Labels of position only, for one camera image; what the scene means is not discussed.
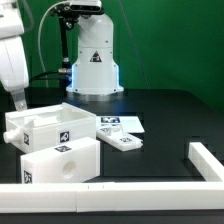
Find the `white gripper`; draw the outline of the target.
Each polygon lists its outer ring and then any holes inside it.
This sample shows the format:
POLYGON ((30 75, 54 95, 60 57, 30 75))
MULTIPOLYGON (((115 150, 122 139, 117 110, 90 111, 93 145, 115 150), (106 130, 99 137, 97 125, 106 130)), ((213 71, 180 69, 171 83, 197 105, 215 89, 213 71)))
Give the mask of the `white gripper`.
POLYGON ((20 36, 0 40, 0 82, 12 92, 17 111, 27 109, 25 90, 29 84, 27 63, 20 36))

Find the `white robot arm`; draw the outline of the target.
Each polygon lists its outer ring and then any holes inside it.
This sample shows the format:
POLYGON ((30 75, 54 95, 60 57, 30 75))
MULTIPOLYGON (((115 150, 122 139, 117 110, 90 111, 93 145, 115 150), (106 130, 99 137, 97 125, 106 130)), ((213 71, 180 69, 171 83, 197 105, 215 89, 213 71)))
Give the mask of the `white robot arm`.
MULTIPOLYGON (((113 24, 101 0, 65 0, 52 5, 51 13, 63 25, 79 26, 78 58, 71 66, 70 93, 109 96, 120 92, 118 66, 113 60, 113 24)), ((17 0, 0 0, 0 83, 12 96, 15 109, 27 108, 29 86, 21 35, 25 32, 17 0)))

